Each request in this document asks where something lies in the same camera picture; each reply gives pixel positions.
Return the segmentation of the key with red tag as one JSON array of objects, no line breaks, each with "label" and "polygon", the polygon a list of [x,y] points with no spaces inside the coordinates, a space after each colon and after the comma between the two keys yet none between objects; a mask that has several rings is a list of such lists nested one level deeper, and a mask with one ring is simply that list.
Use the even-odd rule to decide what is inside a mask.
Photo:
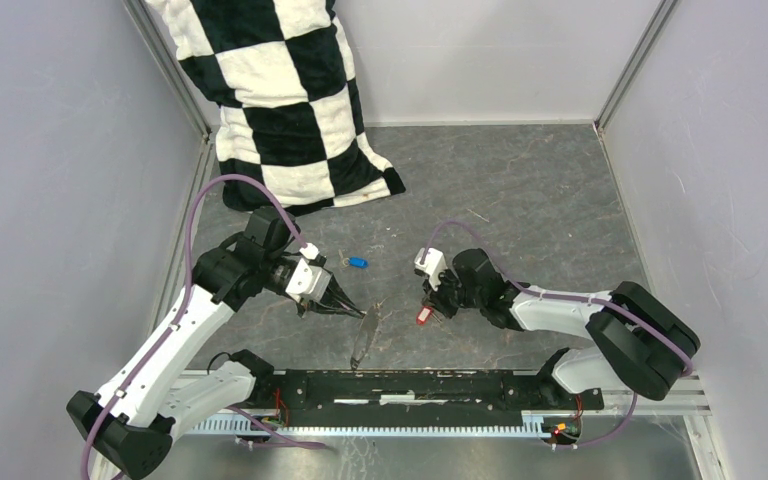
[{"label": "key with red tag", "polygon": [[433,306],[422,306],[416,316],[416,324],[419,326],[425,326],[433,322],[441,323],[442,318],[438,315],[438,312]]}]

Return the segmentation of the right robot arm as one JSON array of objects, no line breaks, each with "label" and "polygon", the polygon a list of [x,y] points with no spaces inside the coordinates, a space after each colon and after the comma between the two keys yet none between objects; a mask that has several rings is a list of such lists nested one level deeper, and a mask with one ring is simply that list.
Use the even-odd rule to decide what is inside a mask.
[{"label": "right robot arm", "polygon": [[482,249],[464,250],[452,262],[437,249],[421,249],[414,269],[423,279],[420,324],[433,314],[451,319],[472,309],[499,329],[551,331],[592,341],[587,349],[563,348],[545,363],[537,392],[551,408],[606,387],[625,387],[660,401],[690,371],[701,347],[689,326],[635,282],[594,293],[514,283]]}]

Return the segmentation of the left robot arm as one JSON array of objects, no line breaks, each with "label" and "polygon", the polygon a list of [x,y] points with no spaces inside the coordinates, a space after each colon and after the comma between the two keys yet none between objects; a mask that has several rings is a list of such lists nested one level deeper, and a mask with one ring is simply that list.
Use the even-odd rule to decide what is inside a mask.
[{"label": "left robot arm", "polygon": [[314,247],[288,252],[293,217],[261,207],[246,228],[202,254],[191,284],[134,357],[92,393],[78,391],[67,412],[82,437],[121,475],[154,472],[184,433],[236,404],[266,407],[279,390],[274,367],[242,350],[182,390],[173,384],[202,346],[250,299],[264,291],[292,300],[298,315],[361,319]]}]

